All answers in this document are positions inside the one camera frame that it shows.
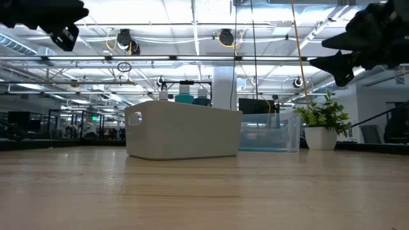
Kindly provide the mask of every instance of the clear plastic container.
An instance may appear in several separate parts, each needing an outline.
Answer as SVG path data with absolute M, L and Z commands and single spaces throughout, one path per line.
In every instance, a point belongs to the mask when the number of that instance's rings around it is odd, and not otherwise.
M 286 114 L 243 115 L 240 151 L 298 153 L 301 116 Z

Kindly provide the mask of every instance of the ceiling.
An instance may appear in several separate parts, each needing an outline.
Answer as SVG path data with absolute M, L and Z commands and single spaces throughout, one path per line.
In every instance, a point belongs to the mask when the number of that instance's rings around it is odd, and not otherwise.
M 25 26 L 17 26 L 15 29 L 2 27 L 0 33 L 5 33 L 28 47 L 47 47 L 58 56 L 122 56 L 127 55 L 124 50 L 119 48 L 110 50 L 106 42 L 108 39 L 109 46 L 114 47 L 114 39 L 119 29 L 129 28 L 132 30 L 131 35 L 141 48 L 142 56 L 232 56 L 234 50 L 231 47 L 223 47 L 217 39 L 217 33 L 221 29 L 232 29 L 239 34 L 238 36 L 242 35 L 241 43 L 236 46 L 238 56 L 298 56 L 291 5 L 288 4 L 288 1 L 274 1 L 281 4 L 269 4 L 268 2 L 267 0 L 254 0 L 252 13 L 249 1 L 241 1 L 238 7 L 231 8 L 230 0 L 84 0 L 85 7 L 89 9 L 89 16 L 76 22 L 80 35 L 73 52 L 63 52 L 40 28 L 35 31 Z M 336 50 L 323 48 L 321 41 L 342 33 L 354 14 L 370 2 L 375 1 L 350 1 L 357 5 L 339 6 L 336 0 L 295 0 L 301 55 L 315 57 L 335 54 Z M 0 46 L 0 55 L 21 54 L 8 47 Z M 32 73 L 33 76 L 13 72 L 14 75 L 3 74 L 4 81 L 45 81 L 47 69 L 53 81 L 77 79 L 87 82 L 112 82 L 114 79 L 119 80 L 117 77 L 121 75 L 115 67 L 117 65 L 115 62 L 111 63 L 111 66 L 109 66 L 110 63 L 101 61 L 58 61 L 53 67 L 33 61 L 8 61 L 7 64 Z M 200 61 L 156 61 L 154 65 L 152 68 L 151 61 L 134 61 L 132 71 L 124 74 L 121 81 L 130 79 L 137 85 L 107 84 L 103 90 L 154 92 L 157 90 L 156 80 L 160 76 L 174 81 L 198 80 L 200 77 L 203 81 L 210 81 L 213 67 L 222 64 Z M 233 65 L 233 62 L 224 63 L 224 65 Z M 246 77 L 252 79 L 256 73 L 254 63 L 250 62 L 236 63 L 235 69 L 237 76 L 243 79 Z M 304 66 L 304 74 L 309 90 L 327 81 L 332 81 L 328 73 L 312 66 Z M 301 76 L 301 67 L 298 62 L 265 61 L 258 63 L 257 75 L 259 89 L 263 91 L 299 91 L 292 86 L 293 80 Z M 28 90 L 20 86 L 13 87 L 15 90 Z M 62 91 L 89 90 L 84 86 L 73 88 L 70 85 L 44 87 L 51 91 L 56 89 Z M 191 90 L 198 88 L 198 85 L 194 85 Z M 172 90 L 177 91 L 177 86 L 174 86 Z M 250 81 L 247 81 L 247 87 L 242 91 L 253 92 Z M 132 104 L 151 100 L 151 97 L 146 95 L 121 95 L 121 97 Z M 91 101 L 99 104 L 107 103 L 100 101 L 98 95 L 92 96 Z

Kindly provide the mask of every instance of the potted plant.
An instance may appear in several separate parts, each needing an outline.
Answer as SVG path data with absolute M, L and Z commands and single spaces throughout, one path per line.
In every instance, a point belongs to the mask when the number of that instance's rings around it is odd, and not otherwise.
M 343 134 L 351 127 L 348 114 L 343 112 L 344 107 L 331 98 L 331 92 L 325 95 L 325 103 L 313 102 L 309 110 L 297 108 L 294 112 L 301 114 L 305 128 L 305 139 L 312 150 L 333 150 L 337 144 L 337 136 Z

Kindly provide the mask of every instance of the black cable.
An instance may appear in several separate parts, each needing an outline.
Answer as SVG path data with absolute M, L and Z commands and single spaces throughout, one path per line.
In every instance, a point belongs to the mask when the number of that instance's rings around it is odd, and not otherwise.
M 254 16 L 253 16 L 253 0 L 250 0 L 251 5 L 251 20 L 253 25 L 253 41 L 254 41 L 254 65 L 256 69 L 256 100 L 258 100 L 258 80 L 257 80 L 257 53 L 256 53 L 256 30 L 254 28 Z
M 235 21 L 235 39 L 234 39 L 234 41 L 233 41 L 233 44 L 235 45 L 234 47 L 233 47 L 233 57 L 235 57 L 234 58 L 234 60 L 233 60 L 233 77 L 232 77 L 232 80 L 231 80 L 231 93 L 230 93 L 230 110 L 231 110 L 231 108 L 232 108 L 232 106 L 231 106 L 231 100 L 233 99 L 233 91 L 234 91 L 234 89 L 235 89 L 235 68 L 236 68 L 236 39 L 237 39 L 237 8 L 238 8 L 238 0 L 236 0 L 236 21 Z

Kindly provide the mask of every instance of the table surface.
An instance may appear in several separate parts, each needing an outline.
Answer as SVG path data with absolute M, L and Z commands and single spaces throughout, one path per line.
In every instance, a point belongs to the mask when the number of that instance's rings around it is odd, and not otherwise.
M 405 230 L 409 158 L 345 151 L 153 162 L 125 148 L 0 153 L 0 229 Z

